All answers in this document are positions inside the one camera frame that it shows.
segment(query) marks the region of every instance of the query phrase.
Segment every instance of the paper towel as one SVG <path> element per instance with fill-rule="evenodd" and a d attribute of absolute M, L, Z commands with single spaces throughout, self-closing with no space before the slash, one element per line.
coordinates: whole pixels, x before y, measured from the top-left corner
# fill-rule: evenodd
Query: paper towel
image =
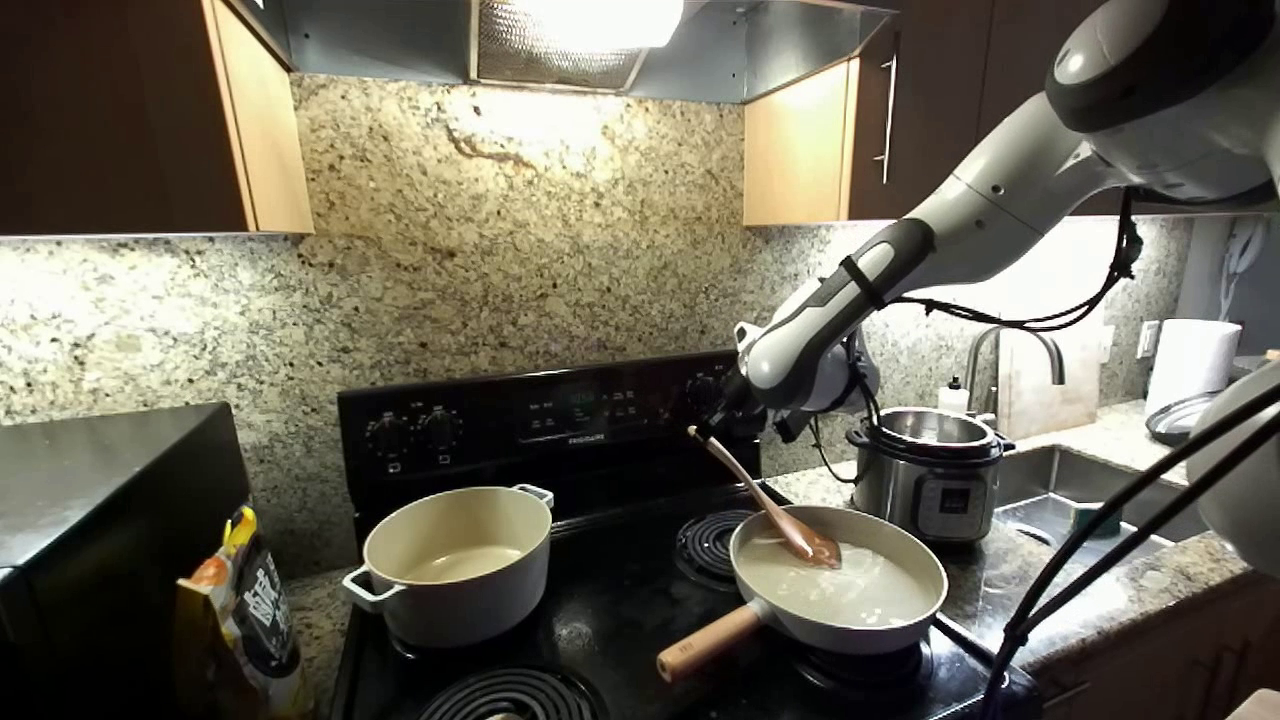
<path fill-rule="evenodd" d="M 1227 319 L 1164 319 L 1143 414 L 1227 384 L 1240 323 Z"/>

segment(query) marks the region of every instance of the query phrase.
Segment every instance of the rice cooker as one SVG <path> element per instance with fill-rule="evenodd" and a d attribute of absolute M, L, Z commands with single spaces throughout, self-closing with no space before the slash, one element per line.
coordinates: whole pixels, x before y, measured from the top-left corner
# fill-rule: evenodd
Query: rice cooker
<path fill-rule="evenodd" d="M 1011 448 L 990 423 L 942 409 L 886 409 L 849 440 L 858 502 L 927 544 L 977 544 L 991 529 L 997 459 Z"/>

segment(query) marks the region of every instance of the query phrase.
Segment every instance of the saucepan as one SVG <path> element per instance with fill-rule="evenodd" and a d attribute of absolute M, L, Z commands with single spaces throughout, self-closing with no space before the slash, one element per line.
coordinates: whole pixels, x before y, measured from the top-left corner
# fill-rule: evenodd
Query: saucepan
<path fill-rule="evenodd" d="M 541 605 L 550 544 L 554 490 L 531 483 L 454 487 L 385 517 L 344 587 L 409 646 L 479 644 Z"/>
<path fill-rule="evenodd" d="M 806 564 L 767 517 L 747 517 L 730 536 L 747 605 L 666 646 L 656 657 L 666 679 L 704 667 L 759 624 L 836 657 L 886 657 L 923 639 L 947 601 L 947 573 L 927 544 L 852 506 L 791 502 L 790 510 L 842 544 L 842 567 Z"/>

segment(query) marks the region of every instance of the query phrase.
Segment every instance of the stove control panel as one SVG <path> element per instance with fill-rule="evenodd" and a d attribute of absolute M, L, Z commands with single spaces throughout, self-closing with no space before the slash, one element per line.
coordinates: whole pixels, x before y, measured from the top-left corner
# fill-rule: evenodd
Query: stove control panel
<path fill-rule="evenodd" d="M 570 372 L 342 391 L 348 478 L 424 478 L 530 463 L 566 448 L 678 440 L 734 391 L 734 350 L 595 365 Z M 730 409 L 730 440 L 765 411 Z"/>

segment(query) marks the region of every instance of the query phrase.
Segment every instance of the cable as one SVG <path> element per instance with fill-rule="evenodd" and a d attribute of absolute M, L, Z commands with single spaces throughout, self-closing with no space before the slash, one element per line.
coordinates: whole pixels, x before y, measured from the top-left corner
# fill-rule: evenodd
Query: cable
<path fill-rule="evenodd" d="M 1044 314 L 1020 314 L 1020 319 L 991 314 L 991 313 L 982 313 L 968 303 L 931 298 L 931 295 L 900 295 L 894 303 L 921 303 L 923 313 L 943 313 L 943 314 L 973 319 L 973 323 L 1060 330 L 1060 328 L 1073 328 L 1083 314 L 1094 314 L 1122 278 L 1131 278 L 1131 265 L 1142 259 L 1142 252 L 1143 252 L 1143 234 L 1138 230 L 1138 218 L 1131 218 L 1131 186 L 1123 186 L 1122 224 L 1116 224 L 1116 252 L 1111 252 L 1106 285 L 1089 298 L 1060 308 L 1060 313 L 1044 313 Z"/>
<path fill-rule="evenodd" d="M 1005 644 L 999 644 L 999 652 L 997 652 L 997 667 L 991 667 L 991 677 L 990 677 L 990 688 L 983 688 L 983 711 L 982 715 L 997 715 L 997 695 L 999 695 L 999 688 L 1005 688 L 1005 670 L 1008 670 L 1008 665 L 1011 665 L 1011 657 L 1020 652 L 1020 644 L 1030 639 L 1030 631 L 1040 624 L 1040 621 L 1047 621 L 1047 612 L 1036 612 L 1036 605 L 1040 605 L 1040 595 L 1047 590 L 1047 584 L 1060 574 L 1060 567 L 1076 556 L 1076 549 L 1100 529 L 1100 522 L 1109 522 L 1131 494 L 1142 494 L 1143 487 L 1153 487 L 1167 467 L 1176 467 L 1180 459 L 1187 459 L 1187 457 L 1195 457 L 1195 450 L 1204 450 L 1213 440 L 1219 440 L 1219 434 L 1227 434 L 1227 433 L 1236 433 L 1244 418 L 1254 418 L 1255 411 L 1263 411 L 1267 404 L 1275 404 L 1280 401 L 1280 384 L 1275 388 L 1267 388 L 1267 391 L 1260 391 L 1260 397 L 1254 397 L 1254 401 L 1244 401 L 1240 409 L 1234 409 L 1227 414 L 1219 414 L 1218 423 L 1209 423 L 1204 433 L 1195 433 L 1187 444 L 1180 444 L 1180 448 L 1173 448 L 1167 457 L 1159 457 L 1153 467 L 1143 467 L 1131 483 L 1123 483 L 1083 529 L 1076 529 L 1073 536 L 1068 536 L 1068 544 L 1060 544 L 1052 556 L 1047 556 L 1047 564 L 1040 567 L 1040 574 L 1034 581 L 1034 587 L 1026 590 L 1026 601 L 1017 605 L 1017 612 L 1011 612 L 1011 621 L 1005 624 Z M 1260 440 L 1267 440 L 1267 433 L 1275 433 L 1280 428 L 1280 418 L 1267 418 L 1260 433 L 1254 433 L 1244 444 L 1260 444 Z M 1204 478 L 1195 478 L 1195 487 L 1201 483 L 1218 483 L 1226 471 L 1234 471 L 1244 457 L 1240 457 L 1240 448 L 1244 444 L 1236 444 L 1219 463 L 1213 463 L 1209 471 L 1204 471 Z"/>
<path fill-rule="evenodd" d="M 849 376 L 852 376 L 858 391 L 866 397 L 870 414 L 880 418 L 880 401 L 878 401 L 878 388 L 872 388 L 872 381 L 866 372 L 866 365 L 878 372 L 878 361 L 870 356 L 866 334 L 849 330 L 844 334 L 844 350 L 849 350 L 849 368 L 852 368 Z"/>
<path fill-rule="evenodd" d="M 836 483 L 858 483 L 861 476 L 842 476 L 842 471 L 832 467 L 828 448 L 825 448 L 825 428 L 819 428 L 819 423 L 808 423 L 808 433 L 814 433 L 814 448 L 815 448 L 815 457 L 825 459 L 825 467 L 832 471 L 832 478 L 836 478 Z"/>
<path fill-rule="evenodd" d="M 1250 271 L 1250 265 L 1260 257 L 1263 234 L 1274 227 L 1274 218 L 1254 218 L 1244 230 L 1236 230 L 1240 218 L 1234 218 L 1234 244 L 1226 252 L 1226 271 L 1218 285 L 1218 314 L 1227 319 L 1240 276 Z"/>
<path fill-rule="evenodd" d="M 1076 601 L 1098 574 L 1116 567 L 1131 549 L 1155 536 L 1167 520 L 1176 520 L 1186 506 L 1193 506 L 1204 490 L 1213 490 L 1236 463 L 1244 463 L 1255 448 L 1263 448 L 1280 433 L 1280 414 L 1274 414 L 1263 428 L 1255 428 L 1250 440 L 1240 440 L 1219 463 L 1213 463 L 1193 487 L 1176 490 L 1153 520 L 1131 529 L 1116 549 L 1109 549 L 1094 567 L 1083 567 L 1068 587 L 1047 595 L 1034 615 L 1030 631 L 1044 624 L 1052 612 L 1060 612 L 1068 601 Z"/>

